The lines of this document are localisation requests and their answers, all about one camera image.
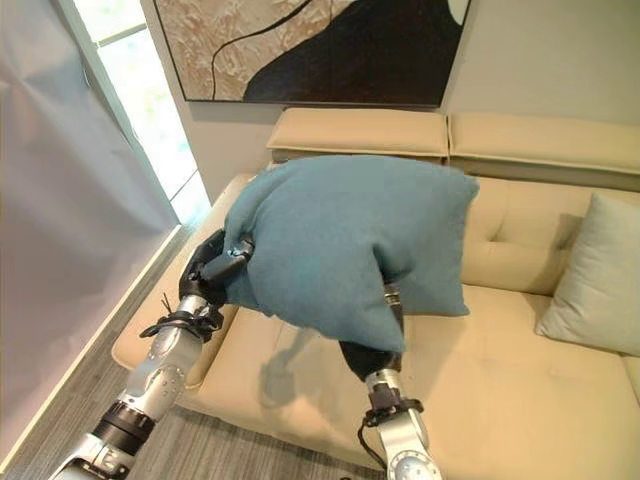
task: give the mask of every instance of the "wall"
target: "wall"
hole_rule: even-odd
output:
[[[640,2],[471,5],[444,110],[640,123]]]
[[[269,160],[281,107],[187,103],[152,0],[142,0],[187,136],[212,199]],[[473,0],[442,110],[640,124],[640,2]]]

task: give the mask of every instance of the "abstract artwork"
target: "abstract artwork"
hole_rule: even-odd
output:
[[[469,0],[154,0],[185,100],[437,107]]]

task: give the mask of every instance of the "floor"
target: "floor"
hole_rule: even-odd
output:
[[[149,271],[63,386],[9,464],[3,480],[46,479],[121,392],[127,372],[111,345],[184,244],[185,227]],[[384,475],[249,432],[180,407],[156,427],[128,480],[382,480]]]

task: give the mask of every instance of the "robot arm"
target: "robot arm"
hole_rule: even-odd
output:
[[[392,283],[385,285],[387,304],[404,331],[400,296]],[[386,470],[389,480],[442,480],[440,470],[428,453],[429,438],[420,417],[419,400],[403,395],[398,373],[402,368],[399,353],[383,352],[350,342],[340,342],[349,368],[369,391],[371,410],[358,431],[360,444]],[[376,427],[386,461],[365,442],[364,427]]]
[[[227,252],[223,243],[224,231],[219,230],[195,250],[180,278],[179,306],[141,333],[142,337],[155,336],[147,357],[131,372],[126,389],[96,428],[80,439],[49,480],[127,477],[153,428],[183,392],[186,374],[199,358],[202,345],[221,327],[223,317],[218,310],[227,301],[226,285],[253,253],[248,237]],[[393,285],[386,289],[387,303],[402,326],[398,292]],[[377,457],[390,480],[441,480],[427,452],[426,430],[419,415],[422,405],[402,394],[398,379],[401,355],[349,342],[340,342],[340,346],[349,367],[369,390],[372,409],[363,427],[377,428],[386,463],[366,445],[361,428],[358,437],[365,450]]]
[[[50,480],[121,480],[155,425],[184,391],[186,374],[202,345],[222,326],[218,309],[226,302],[226,283],[253,253],[250,238],[223,252],[219,230],[194,252],[179,284],[174,312],[142,332],[155,336],[149,353],[129,375],[126,389],[96,428],[85,434]]]

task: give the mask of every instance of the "couch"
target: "couch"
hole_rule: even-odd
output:
[[[639,139],[634,126],[372,110],[292,109],[274,129],[276,162],[383,153],[477,177],[461,279],[471,313],[405,322],[401,379],[425,406],[430,452],[446,478],[640,478],[640,358],[534,333],[592,192],[640,204]],[[113,347],[119,364],[142,360],[149,340],[137,334],[162,314],[162,292],[175,300],[191,250],[223,225],[250,178],[239,175],[222,192],[133,316]],[[355,436],[366,388],[338,343],[245,308],[223,310],[224,328],[205,345],[179,403],[375,468]],[[375,432],[368,439],[381,451]]]

